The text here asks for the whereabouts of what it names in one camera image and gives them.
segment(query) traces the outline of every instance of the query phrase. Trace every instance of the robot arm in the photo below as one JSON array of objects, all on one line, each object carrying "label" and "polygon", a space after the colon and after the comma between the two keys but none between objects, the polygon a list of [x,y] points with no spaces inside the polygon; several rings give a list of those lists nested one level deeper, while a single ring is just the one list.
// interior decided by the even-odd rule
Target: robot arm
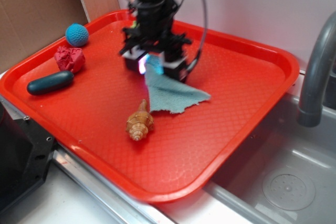
[{"label": "robot arm", "polygon": [[185,34],[172,33],[173,17],[179,8],[178,4],[174,0],[136,0],[129,7],[137,11],[137,25],[123,28],[125,44],[119,54],[125,59],[127,68],[137,71],[138,61],[146,53],[158,52],[161,53],[164,73],[178,81],[185,81],[198,62],[201,47],[196,58],[188,65],[182,47],[191,44],[191,41],[185,38]]}]

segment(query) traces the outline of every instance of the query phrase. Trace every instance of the sink basin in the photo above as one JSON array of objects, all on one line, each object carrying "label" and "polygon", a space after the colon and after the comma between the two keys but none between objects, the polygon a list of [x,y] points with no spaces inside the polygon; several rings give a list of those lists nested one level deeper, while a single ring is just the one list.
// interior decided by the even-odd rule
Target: sink basin
[{"label": "sink basin", "polygon": [[323,109],[320,125],[306,128],[297,104],[286,94],[206,189],[257,223],[335,224],[336,111]]}]

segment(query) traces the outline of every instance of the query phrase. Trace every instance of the gray cable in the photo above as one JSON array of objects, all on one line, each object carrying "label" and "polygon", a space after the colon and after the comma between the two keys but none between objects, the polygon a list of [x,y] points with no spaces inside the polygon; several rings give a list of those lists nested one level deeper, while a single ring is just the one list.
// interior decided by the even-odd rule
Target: gray cable
[{"label": "gray cable", "polygon": [[187,67],[187,72],[189,72],[189,73],[195,68],[196,64],[198,63],[198,60],[201,56],[203,44],[204,44],[204,41],[205,41],[206,32],[208,30],[208,13],[207,13],[206,0],[202,0],[202,5],[203,5],[203,13],[204,13],[204,17],[203,17],[204,18],[204,30],[203,30],[203,35],[202,35],[202,38],[201,38],[200,46],[199,46],[198,51],[197,51],[197,55],[196,55],[195,59]]}]

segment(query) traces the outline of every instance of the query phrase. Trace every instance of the conch shell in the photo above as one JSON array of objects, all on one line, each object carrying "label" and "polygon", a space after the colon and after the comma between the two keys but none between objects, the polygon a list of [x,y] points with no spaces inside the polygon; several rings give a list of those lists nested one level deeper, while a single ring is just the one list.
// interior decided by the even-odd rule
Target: conch shell
[{"label": "conch shell", "polygon": [[147,136],[148,131],[153,129],[154,120],[152,115],[147,111],[147,101],[143,99],[138,111],[128,118],[126,131],[133,140],[139,141]]}]

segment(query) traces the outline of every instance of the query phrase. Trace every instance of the crumpled red paper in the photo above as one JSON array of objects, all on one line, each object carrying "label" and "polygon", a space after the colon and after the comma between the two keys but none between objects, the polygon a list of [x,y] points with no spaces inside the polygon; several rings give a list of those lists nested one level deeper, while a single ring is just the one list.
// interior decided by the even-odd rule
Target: crumpled red paper
[{"label": "crumpled red paper", "polygon": [[81,48],[58,47],[54,58],[59,70],[78,72],[85,63],[85,57]]}]

